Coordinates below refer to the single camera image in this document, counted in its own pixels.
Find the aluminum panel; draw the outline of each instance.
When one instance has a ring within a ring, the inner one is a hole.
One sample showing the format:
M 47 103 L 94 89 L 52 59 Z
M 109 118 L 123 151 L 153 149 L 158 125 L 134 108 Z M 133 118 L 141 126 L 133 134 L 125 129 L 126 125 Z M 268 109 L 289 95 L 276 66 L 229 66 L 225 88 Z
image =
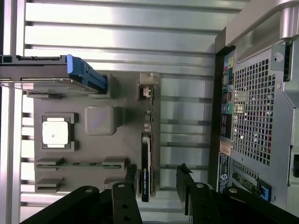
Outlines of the aluminum panel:
M 163 78 L 161 81 L 162 96 L 212 98 L 213 95 L 212 80 Z
M 212 104 L 161 102 L 161 119 L 211 120 Z
M 71 54 L 80 57 L 88 62 L 115 62 L 115 63 L 146 63 L 182 65 L 194 67 L 214 66 L 214 56 L 206 54 L 175 54 L 174 52 L 145 52 L 123 49 L 89 49 L 89 48 L 63 48 L 51 46 L 33 46 L 32 49 L 25 49 L 25 56 L 57 56 Z
M 165 8 L 110 7 L 28 3 L 26 20 L 220 31 L 236 14 L 181 11 Z
M 25 44 L 214 53 L 216 34 L 88 28 L 71 25 L 26 26 Z
M 23 181 L 34 181 L 34 163 L 33 162 L 22 162 L 21 163 L 21 180 Z
M 162 124 L 161 133 L 177 133 L 177 134 L 207 134 L 211 132 L 210 126 L 197 125 L 171 125 Z
M 161 164 L 209 165 L 209 150 L 206 148 L 161 147 L 160 154 Z
M 21 157 L 34 159 L 34 140 L 22 140 Z
M 200 8 L 213 8 L 213 9 L 222 9 L 222 10 L 236 10 L 240 11 L 246 5 L 246 1 L 249 0 L 79 0 L 85 2 L 97 2 L 97 3 L 127 3 L 127 4 L 138 4 L 138 5 L 156 5 L 157 7 L 200 7 Z
M 172 133 L 162 133 L 161 134 L 161 144 L 163 142 L 172 143 L 210 143 L 210 135 L 200 135 L 200 134 L 172 134 Z

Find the ventilation holes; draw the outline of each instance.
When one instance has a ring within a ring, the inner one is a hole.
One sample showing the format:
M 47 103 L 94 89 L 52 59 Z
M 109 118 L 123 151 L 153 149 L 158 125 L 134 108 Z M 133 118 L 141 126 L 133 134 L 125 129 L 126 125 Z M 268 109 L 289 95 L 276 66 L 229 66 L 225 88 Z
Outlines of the ventilation holes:
M 275 74 L 263 60 L 235 73 L 233 147 L 270 165 Z

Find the white chip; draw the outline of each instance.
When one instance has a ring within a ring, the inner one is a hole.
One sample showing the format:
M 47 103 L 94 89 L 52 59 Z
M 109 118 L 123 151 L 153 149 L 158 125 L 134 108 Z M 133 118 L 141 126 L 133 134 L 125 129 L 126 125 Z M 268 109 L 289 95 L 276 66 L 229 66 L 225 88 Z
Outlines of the white chip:
M 65 121 L 43 122 L 43 144 L 66 145 L 69 142 L 69 128 Z

